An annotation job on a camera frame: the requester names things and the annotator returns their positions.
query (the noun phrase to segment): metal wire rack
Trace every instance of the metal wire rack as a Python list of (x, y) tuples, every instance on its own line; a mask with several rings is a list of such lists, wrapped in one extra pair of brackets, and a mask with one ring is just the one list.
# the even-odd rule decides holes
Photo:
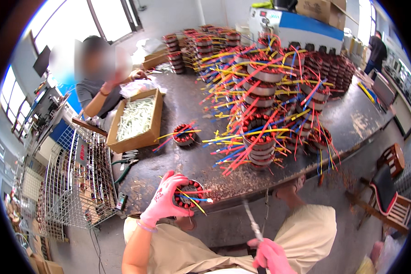
[(22, 163), (17, 163), (14, 189), (20, 201), (22, 220), (19, 226), (30, 234), (64, 242), (67, 238), (62, 224), (38, 217), (37, 201), (44, 183), (45, 171), (46, 167), (32, 157), (26, 157)]
[(52, 149), (38, 207), (41, 217), (90, 229), (116, 214), (110, 150), (104, 138), (68, 127)]

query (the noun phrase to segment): dark metal table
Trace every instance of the dark metal table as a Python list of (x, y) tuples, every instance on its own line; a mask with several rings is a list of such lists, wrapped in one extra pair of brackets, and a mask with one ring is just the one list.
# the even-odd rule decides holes
[[(172, 132), (181, 123), (190, 123), (195, 120), (201, 132), (198, 132), (197, 141), (214, 138), (216, 129), (226, 131), (228, 121), (222, 119), (211, 123), (211, 119), (204, 116), (203, 107), (198, 105), (205, 95), (200, 88), (205, 84), (198, 81), (195, 84), (195, 75), (176, 75), (169, 73), (154, 74), (157, 83), (168, 89), (164, 97), (160, 135)], [(353, 152), (368, 143), (372, 135), (383, 129), (393, 118), (389, 111), (379, 111), (357, 86), (358, 78), (353, 77), (350, 89), (341, 100), (329, 101), (320, 120), (323, 126), (330, 131), (333, 143), (341, 155), (341, 159), (350, 156)], [(153, 153), (155, 146), (139, 149), (137, 158), (140, 160), (129, 171), (119, 187), (119, 191), (128, 195), (126, 214), (143, 212), (149, 205), (159, 185), (160, 176), (173, 169), (183, 173), (188, 178), (202, 182), (206, 189), (213, 191), (208, 194), (215, 202), (204, 205), (206, 212), (217, 211), (241, 203), (241, 197), (255, 200), (265, 196), (265, 191), (272, 191), (274, 186), (287, 182), (293, 178), (307, 174), (312, 177), (317, 174), (317, 156), (306, 155), (297, 150), (294, 156), (285, 157), (284, 168), (272, 164), (271, 172), (254, 171), (248, 164), (241, 165), (229, 176), (223, 176), (224, 169), (212, 167), (222, 158), (221, 155), (210, 155), (217, 149), (216, 145), (203, 148), (203, 143), (193, 144), (188, 148), (181, 148), (170, 141), (157, 153)], [(115, 155), (113, 161), (120, 158)], [(323, 154), (323, 167), (328, 167), (328, 154)], [(114, 177), (120, 175), (120, 166), (113, 167)]]

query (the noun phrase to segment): person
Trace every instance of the person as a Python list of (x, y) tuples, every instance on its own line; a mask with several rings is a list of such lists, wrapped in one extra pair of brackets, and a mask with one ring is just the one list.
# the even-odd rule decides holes
[(382, 41), (382, 36), (378, 30), (376, 30), (375, 35), (370, 37), (369, 49), (371, 49), (370, 59), (367, 63), (364, 72), (368, 75), (373, 69), (378, 72), (382, 72), (382, 61), (387, 58), (387, 47)]
[(122, 273), (250, 274), (257, 273), (259, 266), (272, 274), (307, 273), (317, 261), (329, 255), (337, 226), (332, 207), (305, 204), (296, 194), (305, 179), (303, 176), (285, 183), (273, 192), (274, 197), (286, 202), (291, 214), (273, 241), (267, 238), (260, 243), (257, 239), (248, 241), (249, 246), (257, 248), (253, 259), (218, 255), (176, 226), (156, 224), (168, 216), (193, 215), (172, 202), (176, 187), (187, 185), (188, 179), (168, 171), (140, 219), (128, 217), (125, 221)]
[(101, 128), (105, 131), (110, 129), (110, 121), (115, 116), (115, 110), (123, 99), (120, 94), (120, 84), (125, 84), (135, 79), (147, 79), (142, 70), (135, 70), (126, 79), (118, 75), (115, 79), (104, 81), (102, 75), (107, 74), (104, 53), (110, 45), (99, 36), (89, 36), (83, 41), (82, 48), (82, 71), (87, 77), (76, 84), (76, 93), (88, 117), (98, 116), (102, 118)]

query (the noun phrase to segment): blue and white machine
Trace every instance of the blue and white machine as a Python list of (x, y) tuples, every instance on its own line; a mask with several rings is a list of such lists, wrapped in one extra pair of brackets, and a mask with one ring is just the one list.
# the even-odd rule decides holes
[(300, 14), (270, 10), (265, 8), (250, 8), (248, 19), (250, 37), (257, 41), (258, 34), (271, 32), (280, 37), (282, 47), (288, 47), (291, 42), (299, 42), (301, 48), (313, 44), (316, 51), (325, 46), (327, 53), (335, 49), (340, 54), (344, 32), (316, 19)]

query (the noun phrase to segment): pink rubber glove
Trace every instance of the pink rubber glove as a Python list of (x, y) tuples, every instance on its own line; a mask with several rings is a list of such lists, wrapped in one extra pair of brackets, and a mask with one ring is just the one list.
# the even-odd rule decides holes
[(188, 184), (189, 179), (184, 175), (174, 175), (173, 170), (166, 172), (148, 208), (140, 215), (140, 219), (146, 225), (155, 227), (157, 221), (161, 218), (170, 216), (193, 216), (193, 211), (181, 208), (172, 202), (172, 197), (177, 187)]
[(263, 242), (259, 244), (259, 240), (254, 238), (249, 240), (247, 244), (250, 247), (257, 247), (256, 257), (253, 261), (253, 267), (268, 268), (271, 274), (297, 274), (290, 267), (285, 250), (280, 245), (274, 243), (268, 238), (263, 238)]

